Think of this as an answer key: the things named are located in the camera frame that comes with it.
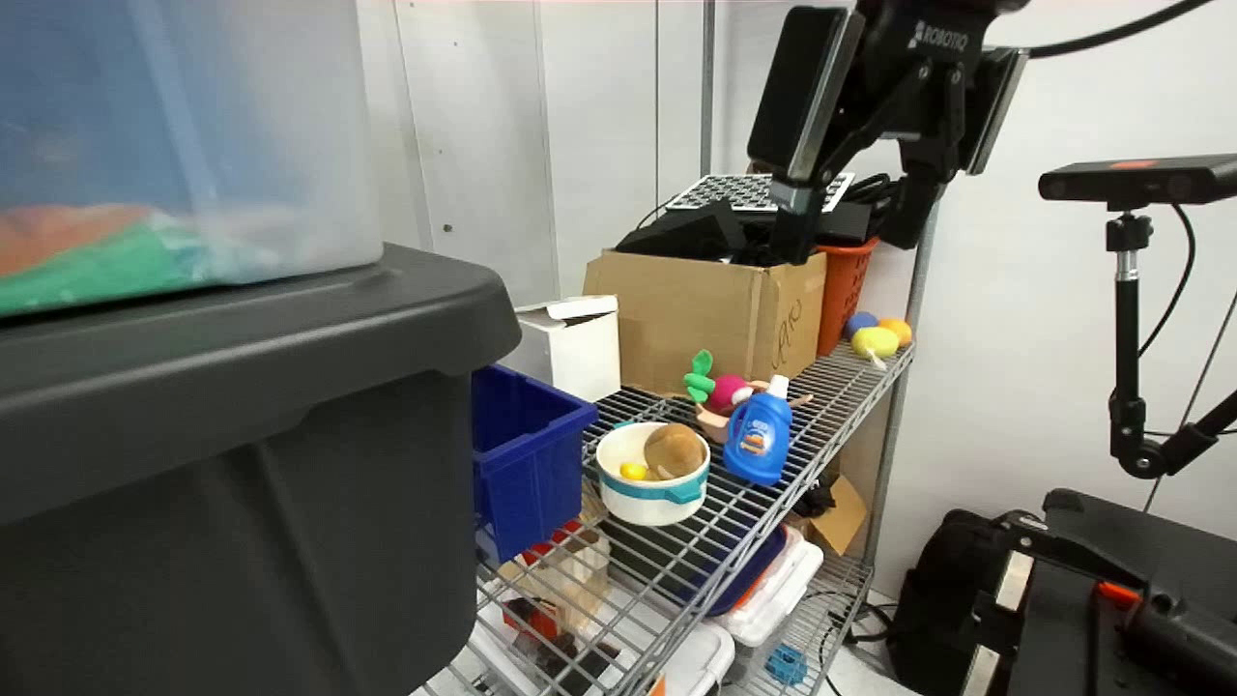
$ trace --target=black storage bin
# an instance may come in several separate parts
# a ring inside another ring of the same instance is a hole
[[[468,638],[492,269],[0,330],[5,696],[407,696]]]

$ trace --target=metal wire shelf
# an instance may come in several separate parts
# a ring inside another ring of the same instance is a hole
[[[733,577],[763,552],[803,491],[818,482],[835,451],[903,375],[908,352],[885,371],[832,356],[808,367],[791,396],[791,451],[777,487],[763,491],[713,468],[702,506],[664,528],[582,521],[539,564],[482,564],[476,583],[478,620],[459,661],[482,661],[492,678],[459,674],[451,689],[424,683],[424,696],[602,696],[648,691],[662,664],[693,625],[722,598]],[[599,438],[621,421],[693,421],[693,402],[620,390],[599,402],[582,434],[582,464]],[[503,611],[512,598],[541,594],[559,607],[568,642],[539,635],[539,620]]]

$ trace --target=green object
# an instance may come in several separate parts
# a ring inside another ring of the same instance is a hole
[[[189,285],[205,285],[205,242],[166,220],[142,220],[55,264],[0,278],[0,317]]]
[[[715,380],[713,380],[713,352],[696,352],[693,356],[693,371],[684,375],[684,390],[689,390],[689,398],[696,402],[696,406],[702,406],[709,402],[709,396],[713,396],[713,387],[715,387]]]

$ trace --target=food bowl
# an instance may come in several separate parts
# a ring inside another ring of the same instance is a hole
[[[620,424],[595,450],[602,506],[630,525],[675,525],[675,521],[693,517],[709,495],[713,450],[698,434],[696,434],[698,438],[698,468],[696,473],[675,476],[675,478],[621,478],[620,476],[621,464],[646,459],[646,439],[662,424],[669,424],[669,421]]]

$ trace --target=plastic bottle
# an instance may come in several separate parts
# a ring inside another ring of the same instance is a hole
[[[733,478],[774,487],[786,473],[787,429],[798,421],[791,406],[786,402],[787,380],[774,375],[768,390],[751,396],[738,402],[728,424],[728,473]]]

